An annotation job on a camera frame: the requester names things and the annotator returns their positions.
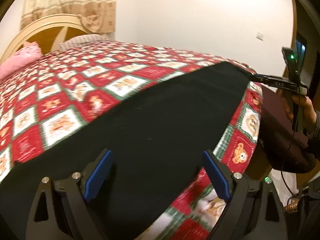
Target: wooden headboard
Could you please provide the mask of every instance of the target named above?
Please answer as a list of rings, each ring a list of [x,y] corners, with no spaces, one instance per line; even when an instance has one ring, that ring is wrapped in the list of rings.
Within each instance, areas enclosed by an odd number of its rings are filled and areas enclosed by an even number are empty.
[[[59,44],[75,36],[91,33],[73,14],[55,14],[43,17],[26,26],[11,41],[4,52],[1,63],[23,47],[25,42],[38,42],[43,54],[59,50]]]

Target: person's hand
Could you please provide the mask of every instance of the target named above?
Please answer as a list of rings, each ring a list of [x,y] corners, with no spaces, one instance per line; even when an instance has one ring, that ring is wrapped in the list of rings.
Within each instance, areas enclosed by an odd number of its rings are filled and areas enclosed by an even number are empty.
[[[292,122],[293,113],[290,111],[290,107],[287,99],[283,95],[283,91],[279,92],[279,95],[283,98],[283,106],[287,118]],[[299,104],[299,95],[292,95],[292,100],[297,105]],[[309,97],[300,97],[300,105],[303,107],[303,127],[309,134],[313,133],[316,128],[317,114],[313,109],[311,99]]]

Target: red checkered bedspread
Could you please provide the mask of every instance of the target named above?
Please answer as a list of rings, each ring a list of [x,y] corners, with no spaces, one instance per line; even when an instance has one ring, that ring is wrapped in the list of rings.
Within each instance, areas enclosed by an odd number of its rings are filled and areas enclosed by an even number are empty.
[[[55,51],[0,85],[0,182],[134,93],[221,61],[211,54],[104,41]],[[261,87],[250,82],[214,150],[231,171],[243,172],[260,122]],[[139,239],[205,239],[223,210],[202,170]]]

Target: wall socket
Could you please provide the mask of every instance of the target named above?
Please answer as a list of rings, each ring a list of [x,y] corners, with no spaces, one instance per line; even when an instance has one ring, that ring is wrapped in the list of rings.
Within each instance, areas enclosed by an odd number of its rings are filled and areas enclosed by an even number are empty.
[[[263,33],[257,32],[257,39],[263,41]]]

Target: window curtain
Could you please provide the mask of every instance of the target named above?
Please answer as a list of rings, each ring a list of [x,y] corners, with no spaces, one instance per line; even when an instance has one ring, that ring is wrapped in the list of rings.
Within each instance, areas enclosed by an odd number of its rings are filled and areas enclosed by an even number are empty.
[[[115,31],[116,0],[26,0],[21,29],[42,17],[69,13],[77,15],[93,33]]]

